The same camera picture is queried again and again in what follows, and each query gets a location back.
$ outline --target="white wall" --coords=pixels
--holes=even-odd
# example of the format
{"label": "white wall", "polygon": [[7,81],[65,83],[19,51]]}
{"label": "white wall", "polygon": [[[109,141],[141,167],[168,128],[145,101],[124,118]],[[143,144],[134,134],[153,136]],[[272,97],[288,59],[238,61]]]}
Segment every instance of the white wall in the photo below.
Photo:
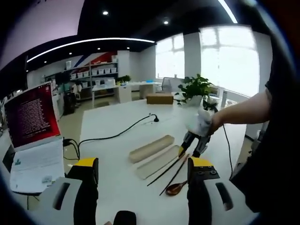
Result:
{"label": "white wall", "polygon": [[129,51],[118,51],[118,76],[130,75]]}
{"label": "white wall", "polygon": [[129,54],[130,77],[132,81],[143,81],[140,70],[140,53],[130,52]]}
{"label": "white wall", "polygon": [[143,81],[155,79],[155,45],[140,52],[140,71]]}
{"label": "white wall", "polygon": [[77,35],[83,3],[84,0],[35,1],[8,34],[1,53],[0,69],[31,48]]}
{"label": "white wall", "polygon": [[201,73],[201,47],[200,33],[192,33],[183,36],[185,76],[196,77]]}

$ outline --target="potted plant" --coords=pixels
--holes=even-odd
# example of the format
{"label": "potted plant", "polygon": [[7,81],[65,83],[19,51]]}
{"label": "potted plant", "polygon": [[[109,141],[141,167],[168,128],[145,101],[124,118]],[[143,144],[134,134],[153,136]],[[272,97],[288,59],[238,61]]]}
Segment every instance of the potted plant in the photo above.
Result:
{"label": "potted plant", "polygon": [[209,94],[211,93],[210,86],[212,83],[208,79],[201,77],[197,74],[197,77],[186,77],[184,79],[185,85],[179,85],[178,87],[183,92],[182,95],[184,99],[176,99],[178,105],[182,103],[200,106],[203,100],[203,107],[205,110],[213,109],[217,103],[210,101]]}
{"label": "potted plant", "polygon": [[131,77],[129,75],[121,76],[116,79],[116,83],[126,83],[131,81]]}
{"label": "potted plant", "polygon": [[123,77],[123,81],[124,82],[129,82],[129,81],[131,81],[131,77],[129,75],[126,75],[126,76]]}

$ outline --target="black cable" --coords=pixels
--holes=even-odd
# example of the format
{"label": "black cable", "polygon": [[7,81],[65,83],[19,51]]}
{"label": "black cable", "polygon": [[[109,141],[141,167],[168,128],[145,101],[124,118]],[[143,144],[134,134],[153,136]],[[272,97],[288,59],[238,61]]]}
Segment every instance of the black cable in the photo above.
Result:
{"label": "black cable", "polygon": [[76,145],[77,149],[76,149],[76,147],[75,147],[75,146],[74,146],[74,148],[75,148],[75,150],[76,150],[76,153],[77,153],[77,157],[78,157],[78,159],[80,159],[80,151],[79,151],[79,146],[78,146],[78,143],[77,143],[77,141],[75,141],[74,139],[70,139],[70,141],[73,141],[73,142],[74,142],[74,144]]}
{"label": "black cable", "polygon": [[78,148],[80,147],[80,145],[84,142],[88,142],[88,141],[99,141],[99,140],[107,140],[107,139],[111,139],[111,138],[115,138],[117,136],[120,136],[121,134],[125,133],[126,131],[128,131],[129,129],[131,129],[134,125],[136,125],[137,123],[141,122],[142,120],[146,119],[146,118],[149,118],[150,116],[155,116],[155,119],[154,119],[154,122],[159,122],[159,119],[157,117],[157,115],[155,114],[149,114],[148,116],[140,119],[139,121],[135,122],[133,125],[131,125],[130,127],[128,127],[126,130],[122,131],[121,133],[117,134],[117,135],[114,135],[114,136],[111,136],[111,137],[102,137],[102,138],[92,138],[92,139],[86,139],[86,140],[83,140],[81,142],[79,142],[78,144]]}
{"label": "black cable", "polygon": [[79,160],[77,158],[66,158],[66,157],[64,157],[64,159],[67,159],[67,160]]}
{"label": "black cable", "polygon": [[74,143],[70,142],[71,145],[73,145],[74,149],[75,149],[75,152],[76,152],[76,155],[77,155],[77,158],[80,159],[80,153],[78,151],[78,149],[76,148],[76,146],[74,145]]}
{"label": "black cable", "polygon": [[27,210],[29,210],[29,195],[27,196]]}
{"label": "black cable", "polygon": [[[212,108],[214,110],[215,113],[218,112],[218,109],[216,108],[216,106],[214,106]],[[229,140],[228,140],[228,137],[227,137],[227,133],[226,133],[226,130],[225,130],[225,126],[223,124],[223,129],[224,129],[224,132],[225,132],[225,136],[226,136],[226,140],[227,140],[227,143],[228,143],[228,150],[229,150],[229,161],[230,161],[230,168],[231,168],[231,174],[230,174],[230,177],[229,179],[231,179],[231,177],[233,176],[233,163],[231,161],[231,150],[230,150],[230,144],[229,144]]]}
{"label": "black cable", "polygon": [[77,155],[77,158],[67,158],[64,156],[64,159],[67,159],[67,160],[79,160],[80,159],[80,155],[79,155],[79,151],[77,150],[76,146],[72,143],[72,142],[69,142],[71,145],[73,145],[74,149],[75,149],[75,152],[76,152],[76,155]]}
{"label": "black cable", "polygon": [[226,130],[225,130],[225,126],[224,126],[224,125],[223,125],[223,129],[224,129],[225,136],[226,136],[226,140],[227,140],[227,143],[228,143],[229,161],[230,161],[230,167],[231,167],[231,175],[230,175],[229,179],[231,179],[231,177],[233,176],[233,163],[232,163],[232,161],[231,161],[230,144],[229,144],[229,140],[228,140],[227,133],[226,133]]}

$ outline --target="hand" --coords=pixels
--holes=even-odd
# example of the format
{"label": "hand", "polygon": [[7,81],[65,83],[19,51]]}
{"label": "hand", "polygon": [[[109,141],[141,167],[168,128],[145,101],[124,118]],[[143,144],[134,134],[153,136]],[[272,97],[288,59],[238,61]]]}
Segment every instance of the hand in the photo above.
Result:
{"label": "hand", "polygon": [[208,131],[208,135],[212,135],[214,134],[214,132],[216,130],[219,129],[220,126],[223,125],[223,122],[222,122],[222,119],[221,119],[221,116],[220,116],[220,113],[217,112],[215,113],[212,118],[211,118],[211,126],[210,126],[210,129]]}

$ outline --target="storage bin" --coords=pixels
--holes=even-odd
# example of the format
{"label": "storage bin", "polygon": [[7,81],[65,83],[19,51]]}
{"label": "storage bin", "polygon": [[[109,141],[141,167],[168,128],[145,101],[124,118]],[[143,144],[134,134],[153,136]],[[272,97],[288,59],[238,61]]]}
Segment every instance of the storage bin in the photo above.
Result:
{"label": "storage bin", "polygon": [[88,83],[87,83],[87,82],[83,82],[83,83],[82,83],[82,87],[83,87],[83,88],[87,88],[87,87],[88,87]]}
{"label": "storage bin", "polygon": [[89,77],[89,72],[88,71],[84,72],[83,77]]}
{"label": "storage bin", "polygon": [[76,79],[76,74],[71,74],[71,80]]}
{"label": "storage bin", "polygon": [[71,69],[72,68],[72,61],[67,61],[66,62],[66,69]]}
{"label": "storage bin", "polygon": [[115,86],[116,85],[116,80],[115,79],[107,79],[106,81],[105,81],[105,84],[107,85],[107,86]]}
{"label": "storage bin", "polygon": [[83,78],[83,73],[77,73],[78,78]]}
{"label": "storage bin", "polygon": [[118,62],[118,56],[112,55],[112,62],[114,63]]}
{"label": "storage bin", "polygon": [[98,73],[99,73],[99,74],[104,74],[104,69],[99,69],[99,70],[98,70]]}

